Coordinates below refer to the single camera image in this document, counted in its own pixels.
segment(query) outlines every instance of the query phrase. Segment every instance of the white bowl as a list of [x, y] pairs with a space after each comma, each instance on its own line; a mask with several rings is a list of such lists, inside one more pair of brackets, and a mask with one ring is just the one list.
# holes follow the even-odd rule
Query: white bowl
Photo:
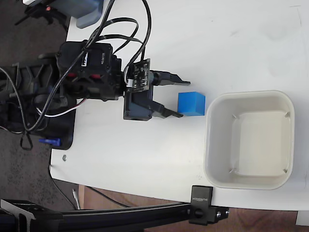
[[206, 177], [219, 188], [279, 188], [292, 172], [294, 127], [293, 103], [280, 91], [221, 95], [206, 116]]

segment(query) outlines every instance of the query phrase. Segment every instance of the red light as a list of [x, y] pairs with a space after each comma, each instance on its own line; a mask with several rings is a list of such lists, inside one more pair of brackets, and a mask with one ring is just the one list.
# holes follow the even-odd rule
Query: red light
[[93, 79], [100, 79], [101, 75], [100, 74], [92, 74], [91, 78], [93, 78]]

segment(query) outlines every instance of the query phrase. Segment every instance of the floor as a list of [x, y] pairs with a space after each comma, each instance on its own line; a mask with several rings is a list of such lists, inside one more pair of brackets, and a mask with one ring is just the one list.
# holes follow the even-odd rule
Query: floor
[[[21, 1], [0, 0], [0, 65], [35, 59], [41, 53], [55, 52], [65, 41], [66, 34], [61, 26], [47, 26], [44, 19], [29, 19], [19, 26], [14, 23], [23, 16], [25, 6]], [[32, 151], [19, 147], [19, 135], [0, 130], [0, 199], [23, 199], [54, 210], [71, 210], [71, 206], [53, 186], [48, 176], [51, 149], [33, 139]], [[77, 185], [56, 181], [73, 201], [71, 190]], [[80, 200], [84, 208], [110, 209], [118, 206], [85, 187], [80, 187]], [[138, 197], [104, 191], [110, 197], [131, 206], [167, 203], [164, 200]], [[202, 227], [187, 222], [176, 223], [156, 231], [309, 231], [307, 227], [295, 226], [297, 212], [231, 209], [229, 219], [218, 224]]]
[[[0, 66], [55, 52], [66, 40], [63, 28], [47, 26], [45, 19], [29, 19], [14, 26], [24, 9], [22, 1], [0, 0]], [[48, 176], [51, 149], [33, 138], [33, 150], [24, 151], [19, 140], [20, 135], [0, 130], [0, 199], [23, 199], [55, 210], [71, 210]], [[73, 201], [72, 188], [78, 186], [56, 182]]]
[[[171, 201], [140, 197], [130, 194], [97, 189], [112, 199], [129, 206], [148, 206], [172, 203]], [[79, 199], [83, 209], [121, 208], [85, 186], [79, 186]], [[307, 232], [309, 227], [296, 226], [296, 211], [270, 211], [230, 209], [228, 219], [205, 226], [188, 221], [146, 229], [147, 232]]]

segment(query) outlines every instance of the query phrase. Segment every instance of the blue clip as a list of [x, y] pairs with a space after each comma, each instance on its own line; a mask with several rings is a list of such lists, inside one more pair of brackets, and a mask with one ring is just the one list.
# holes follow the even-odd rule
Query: blue clip
[[43, 144], [50, 144], [53, 146], [60, 146], [61, 140], [60, 139], [39, 139], [39, 142]]

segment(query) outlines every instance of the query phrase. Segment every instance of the label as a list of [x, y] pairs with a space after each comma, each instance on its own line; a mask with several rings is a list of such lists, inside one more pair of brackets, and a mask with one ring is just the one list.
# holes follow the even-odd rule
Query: label
[[88, 61], [88, 52], [86, 53], [83, 61], [82, 61], [82, 67], [86, 67], [87, 66], [87, 61]]
[[132, 79], [128, 79], [126, 86], [132, 88], [133, 87], [133, 80]]

